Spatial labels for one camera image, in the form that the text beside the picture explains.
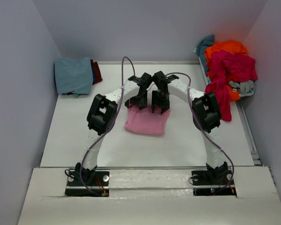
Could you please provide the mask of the pink t shirt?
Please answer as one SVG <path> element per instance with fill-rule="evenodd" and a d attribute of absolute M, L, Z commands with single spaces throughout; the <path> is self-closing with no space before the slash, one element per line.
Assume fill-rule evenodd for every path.
<path fill-rule="evenodd" d="M 156 108 L 152 112 L 151 105 L 144 109 L 131 106 L 128 108 L 128 118 L 124 128 L 139 135 L 163 136 L 169 116 L 170 109 L 161 113 L 161 108 Z"/>

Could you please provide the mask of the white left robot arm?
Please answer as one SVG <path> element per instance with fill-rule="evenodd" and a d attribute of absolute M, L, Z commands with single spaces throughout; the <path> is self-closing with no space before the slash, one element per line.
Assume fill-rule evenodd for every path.
<path fill-rule="evenodd" d="M 120 88 L 107 94 L 97 94 L 91 104 L 87 115 L 88 139 L 85 155 L 81 162 L 75 166 L 77 179 L 84 185 L 89 186 L 95 178 L 98 153 L 104 136 L 111 131 L 115 124 L 121 105 L 132 106 L 142 110 L 148 104 L 147 88 L 153 78 L 148 73 L 141 77 L 131 76 Z"/>

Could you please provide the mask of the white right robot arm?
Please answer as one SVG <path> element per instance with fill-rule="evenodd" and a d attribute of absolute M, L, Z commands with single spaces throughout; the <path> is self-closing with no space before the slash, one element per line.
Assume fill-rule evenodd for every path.
<path fill-rule="evenodd" d="M 174 73 L 165 75 L 162 71 L 154 73 L 152 82 L 157 90 L 152 91 L 152 112 L 160 109 L 161 114 L 170 109 L 170 95 L 175 95 L 189 104 L 192 120 L 195 127 L 201 132 L 207 162 L 204 179 L 210 184 L 220 184 L 229 173 L 228 163 L 225 161 L 226 153 L 215 143 L 211 131 L 220 126 L 222 118 L 220 108 L 214 93 L 204 93 L 191 88 L 191 79 L 188 84 L 179 80 Z"/>

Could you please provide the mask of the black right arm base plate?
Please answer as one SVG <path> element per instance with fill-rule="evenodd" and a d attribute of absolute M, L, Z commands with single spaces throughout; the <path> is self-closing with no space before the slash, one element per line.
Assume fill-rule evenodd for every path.
<path fill-rule="evenodd" d="M 195 170 L 188 182 L 193 186 L 194 196 L 237 196 L 234 181 L 228 185 L 231 174 L 231 170 L 228 170 L 220 179 L 211 180 L 207 170 Z"/>

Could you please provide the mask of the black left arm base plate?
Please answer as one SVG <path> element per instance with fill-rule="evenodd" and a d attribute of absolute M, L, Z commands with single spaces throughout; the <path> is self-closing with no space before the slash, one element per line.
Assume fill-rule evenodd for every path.
<path fill-rule="evenodd" d="M 96 171 L 94 179 L 85 184 L 92 190 L 92 193 L 84 187 L 80 181 L 78 172 L 73 169 L 66 169 L 67 184 L 65 195 L 69 197 L 108 197 L 109 196 L 109 171 Z"/>

